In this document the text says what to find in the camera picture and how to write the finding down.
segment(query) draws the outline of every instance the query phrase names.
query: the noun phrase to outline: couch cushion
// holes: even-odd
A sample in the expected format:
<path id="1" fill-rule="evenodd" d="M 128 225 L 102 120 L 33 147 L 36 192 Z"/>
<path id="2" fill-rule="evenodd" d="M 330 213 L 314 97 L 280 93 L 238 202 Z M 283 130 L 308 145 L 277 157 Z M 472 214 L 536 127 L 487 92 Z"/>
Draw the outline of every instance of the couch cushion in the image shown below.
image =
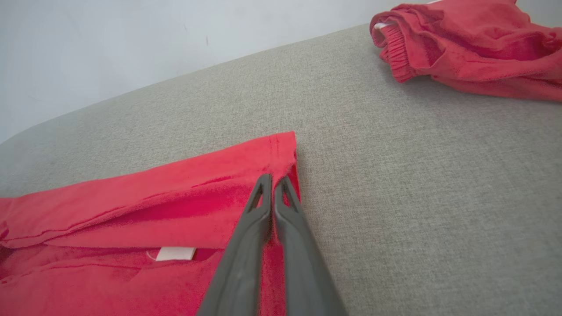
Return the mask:
<path id="1" fill-rule="evenodd" d="M 0 145 L 0 196 L 288 130 L 351 315 L 562 310 L 562 106 L 398 84 L 367 25 L 60 116 Z"/>

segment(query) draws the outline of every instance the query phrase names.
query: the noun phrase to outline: white wall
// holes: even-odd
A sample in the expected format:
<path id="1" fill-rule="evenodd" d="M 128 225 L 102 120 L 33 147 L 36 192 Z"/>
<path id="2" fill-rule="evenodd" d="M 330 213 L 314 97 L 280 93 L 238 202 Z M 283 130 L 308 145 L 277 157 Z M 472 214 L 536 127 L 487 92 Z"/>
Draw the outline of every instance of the white wall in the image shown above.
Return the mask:
<path id="1" fill-rule="evenodd" d="M 0 0 L 0 143 L 128 91 L 367 23 L 401 2 Z M 519 2 L 551 26 L 562 13 L 561 0 Z"/>

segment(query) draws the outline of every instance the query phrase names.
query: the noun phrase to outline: crumpled red clothing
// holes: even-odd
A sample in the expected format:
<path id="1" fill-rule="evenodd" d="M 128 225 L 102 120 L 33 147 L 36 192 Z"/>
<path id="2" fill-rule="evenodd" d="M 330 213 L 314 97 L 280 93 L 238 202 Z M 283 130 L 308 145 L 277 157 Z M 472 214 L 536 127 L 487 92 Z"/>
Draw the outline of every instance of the crumpled red clothing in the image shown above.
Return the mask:
<path id="1" fill-rule="evenodd" d="M 515 0 L 401 4 L 369 31 L 400 83 L 430 75 L 463 92 L 562 101 L 562 28 L 531 23 Z"/>
<path id="2" fill-rule="evenodd" d="M 261 174 L 289 175 L 293 132 L 121 177 L 0 198 L 0 315 L 195 315 Z M 160 247 L 191 261 L 154 261 Z M 272 236 L 261 315 L 285 315 L 283 248 Z"/>

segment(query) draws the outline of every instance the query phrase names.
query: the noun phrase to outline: white label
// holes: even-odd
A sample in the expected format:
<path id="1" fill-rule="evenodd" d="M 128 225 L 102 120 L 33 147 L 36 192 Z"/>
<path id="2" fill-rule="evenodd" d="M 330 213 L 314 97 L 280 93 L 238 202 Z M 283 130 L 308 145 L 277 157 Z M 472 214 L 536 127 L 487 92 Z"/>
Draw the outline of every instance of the white label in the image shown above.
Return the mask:
<path id="1" fill-rule="evenodd" d="M 162 247 L 156 256 L 156 261 L 165 260 L 191 260 L 195 248 L 191 247 Z"/>
<path id="2" fill-rule="evenodd" d="M 394 23 L 383 23 L 383 22 L 379 22 L 375 24 L 375 29 L 380 30 L 381 28 L 388 26 L 388 25 L 392 25 Z"/>

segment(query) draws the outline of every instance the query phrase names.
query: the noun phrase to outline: red fabric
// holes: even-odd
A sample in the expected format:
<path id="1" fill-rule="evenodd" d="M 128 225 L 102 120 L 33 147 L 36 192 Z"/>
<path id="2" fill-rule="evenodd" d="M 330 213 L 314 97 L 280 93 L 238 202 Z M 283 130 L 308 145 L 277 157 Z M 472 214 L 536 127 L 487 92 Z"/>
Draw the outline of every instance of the red fabric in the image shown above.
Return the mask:
<path id="1" fill-rule="evenodd" d="M 0 199 L 1 315 L 194 315 L 253 186 L 289 174 L 294 133 L 140 173 Z M 192 261 L 154 261 L 161 246 Z M 264 248 L 261 315 L 284 315 L 283 252 Z"/>
<path id="2" fill-rule="evenodd" d="M 430 75 L 464 92 L 562 101 L 562 28 L 531 23 L 515 0 L 401 4 L 369 30 L 400 83 Z"/>

